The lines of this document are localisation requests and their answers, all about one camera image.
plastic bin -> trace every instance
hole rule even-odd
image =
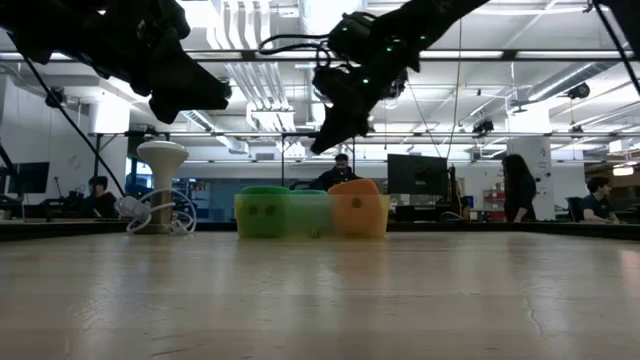
[[[296,237],[333,236],[331,202],[326,191],[294,190],[289,197],[289,235]]]
[[[332,188],[329,194],[280,187],[246,188],[235,196],[238,235],[292,240],[384,238],[389,196],[367,194],[377,192],[375,183],[373,188],[371,183],[354,185]]]
[[[279,186],[244,188],[235,197],[240,238],[287,236],[288,200],[291,191]]]
[[[390,198],[380,195],[372,180],[360,179],[336,185],[329,189],[329,198],[338,236],[386,236]]]

black jacket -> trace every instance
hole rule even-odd
[[[360,179],[353,173],[350,167],[338,170],[335,167],[329,171],[325,171],[319,178],[311,183],[311,188],[316,190],[328,191],[334,185],[342,184],[348,181]]]
[[[520,208],[527,209],[522,220],[535,221],[536,212],[533,209],[533,198],[536,197],[536,181],[532,176],[523,176],[517,186],[507,189],[504,202],[504,212],[508,222],[513,222]]]

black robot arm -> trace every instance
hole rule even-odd
[[[603,19],[607,30],[610,24],[602,16],[600,4],[607,5],[618,20],[629,44],[636,54],[640,53],[640,1],[638,0],[591,0]],[[345,62],[339,67],[318,61],[314,86],[333,104],[326,108],[326,118],[311,147],[318,154],[353,136],[364,136],[369,132],[367,118],[376,103],[389,93],[389,86],[406,78],[407,68],[420,70],[420,51],[433,45],[456,21],[484,5],[488,0],[411,0],[399,9],[380,17],[355,12],[345,14],[343,20],[325,36],[299,36],[307,39],[326,39],[318,43],[299,44],[286,47],[315,48],[318,54],[335,54]],[[617,41],[613,31],[610,35]],[[261,48],[279,37],[268,39]],[[618,51],[630,73],[633,72],[619,42]],[[274,54],[285,48],[262,50],[263,54]],[[632,76],[640,92],[640,84]]]
[[[180,40],[191,29],[174,0],[5,0],[0,27],[35,62],[58,51],[151,95],[165,123],[182,110],[225,109],[231,95],[183,51]]]

green container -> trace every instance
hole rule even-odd
[[[295,190],[289,197],[289,233],[317,238],[333,235],[331,202],[322,190]]]
[[[240,238],[287,236],[288,200],[291,191],[280,186],[251,186],[235,197]]]

monitor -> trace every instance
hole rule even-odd
[[[49,180],[49,163],[22,163],[15,164],[16,171],[20,176],[22,187],[26,194],[45,194],[47,192],[47,182]],[[9,180],[10,194],[19,193],[16,179]]]
[[[447,196],[447,159],[417,155],[387,155],[389,194]]]

